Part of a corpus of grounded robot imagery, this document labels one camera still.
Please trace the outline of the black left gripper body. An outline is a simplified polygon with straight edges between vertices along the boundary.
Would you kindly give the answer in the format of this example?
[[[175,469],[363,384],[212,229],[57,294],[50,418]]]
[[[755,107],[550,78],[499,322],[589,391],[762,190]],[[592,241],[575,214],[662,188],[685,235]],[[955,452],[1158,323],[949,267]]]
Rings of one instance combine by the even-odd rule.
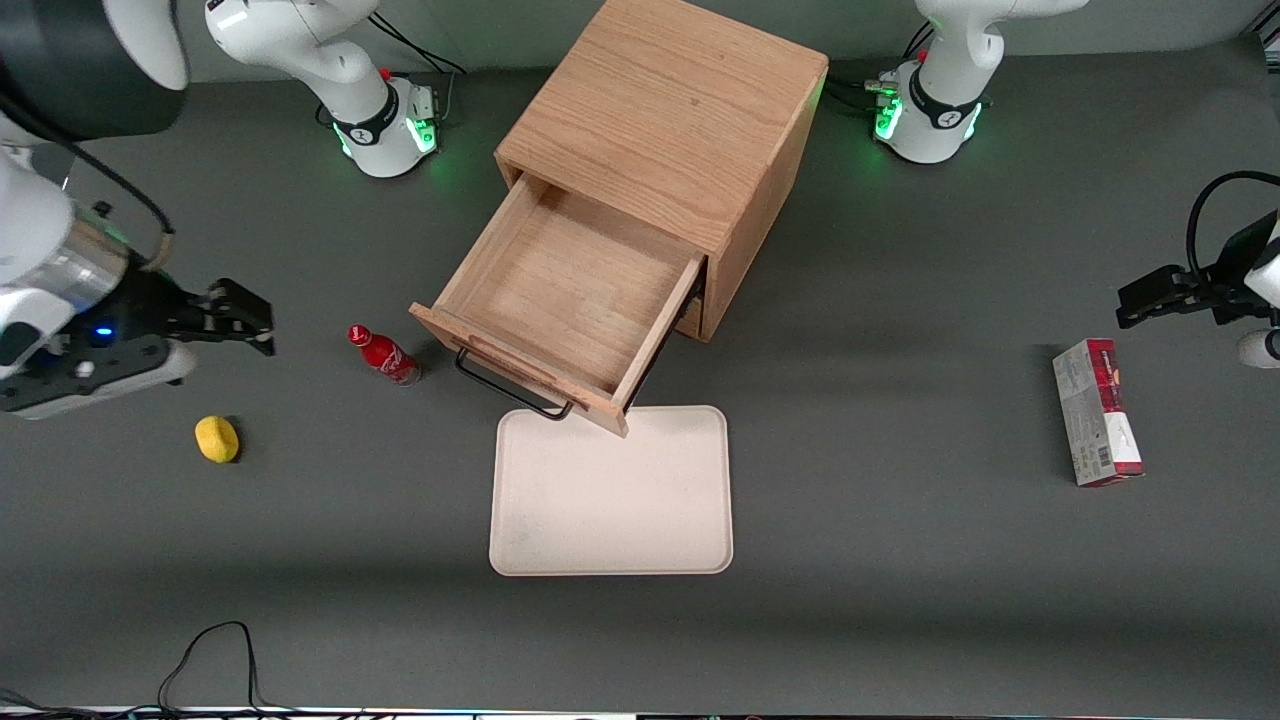
[[[1260,293],[1245,283],[1245,275],[1263,263],[1277,263],[1277,211],[1233,234],[1217,261],[1210,265],[1207,277],[1211,284],[1234,290],[1240,301],[1247,300],[1249,316],[1277,324],[1277,290]]]

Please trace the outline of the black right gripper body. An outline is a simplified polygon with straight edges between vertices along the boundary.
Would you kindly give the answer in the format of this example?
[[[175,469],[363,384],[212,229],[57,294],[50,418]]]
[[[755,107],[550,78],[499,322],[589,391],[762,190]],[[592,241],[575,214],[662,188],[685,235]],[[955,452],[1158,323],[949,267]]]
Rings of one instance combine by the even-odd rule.
[[[3,411],[69,413],[177,383],[177,342],[160,300],[177,283],[129,269],[79,313],[45,290],[3,291]]]

